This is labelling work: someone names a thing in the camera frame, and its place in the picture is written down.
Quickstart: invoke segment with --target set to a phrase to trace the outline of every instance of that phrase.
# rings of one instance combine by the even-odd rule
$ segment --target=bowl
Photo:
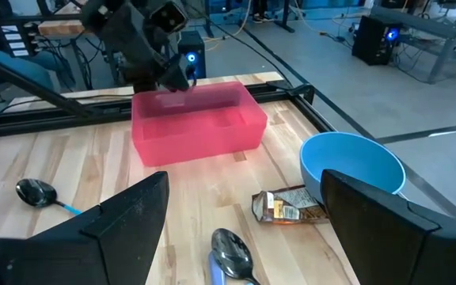
[[[325,132],[307,139],[300,149],[302,178],[309,194],[323,203],[321,173],[334,169],[388,193],[404,187],[405,171],[384,146],[360,135]]]

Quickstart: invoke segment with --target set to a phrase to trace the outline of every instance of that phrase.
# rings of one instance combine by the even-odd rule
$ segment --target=gray floor
[[[338,11],[319,10],[308,13],[308,17],[312,14],[312,17],[325,15],[323,18],[330,18],[338,14]],[[346,29],[339,30],[330,20],[308,23],[315,29],[346,36],[352,42]],[[374,137],[456,125],[456,65],[449,66],[443,75],[446,77],[455,74],[452,79],[428,85],[413,80],[395,67],[367,66],[352,57],[348,48],[325,36],[319,36],[318,32],[312,31],[301,21],[292,21],[289,25],[296,33],[286,32],[273,23],[249,23],[247,26],[254,35]],[[235,25],[223,27],[230,32],[238,30]],[[219,30],[213,29],[216,35],[221,35]],[[264,50],[244,32],[238,37],[264,53]],[[206,54],[208,77],[275,70],[255,52],[233,39],[220,43],[216,49]],[[212,48],[214,45],[208,43],[206,48]],[[93,52],[87,46],[81,48],[87,49],[88,57]],[[414,53],[412,49],[408,51],[409,54]],[[413,74],[425,79],[432,60],[433,58],[428,55],[420,57],[419,63],[412,71]],[[410,62],[411,60],[406,62],[403,59],[403,68]],[[92,70],[95,88],[112,86],[110,71],[101,57],[93,62]],[[284,73],[294,84],[298,84],[296,79],[292,79],[291,74],[287,71]],[[314,107],[336,129],[355,132],[321,100],[315,99]],[[388,147],[456,206],[456,134],[397,142],[389,144]],[[425,195],[409,181],[403,193],[408,199],[425,207],[443,211],[434,199]]]

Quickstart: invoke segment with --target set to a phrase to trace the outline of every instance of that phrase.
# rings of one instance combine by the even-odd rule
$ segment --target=computer tower
[[[363,16],[351,54],[370,66],[388,64],[401,26],[400,23],[378,17]]]
[[[206,78],[205,43],[200,34],[197,31],[181,32],[178,46],[179,53],[195,67],[196,78]]]

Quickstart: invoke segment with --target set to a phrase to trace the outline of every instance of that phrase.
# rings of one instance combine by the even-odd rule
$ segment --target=spoon
[[[211,245],[215,261],[229,277],[260,285],[253,276],[251,252],[236,234],[227,229],[217,229],[212,234]]]
[[[57,192],[51,185],[37,179],[22,179],[15,186],[19,197],[33,207],[46,207],[57,204],[68,211],[80,215],[82,212],[57,200]]]

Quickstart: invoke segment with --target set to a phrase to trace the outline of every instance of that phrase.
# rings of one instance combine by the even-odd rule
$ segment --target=pink container
[[[133,143],[148,166],[257,148],[266,126],[267,115],[240,82],[138,93],[132,100]]]

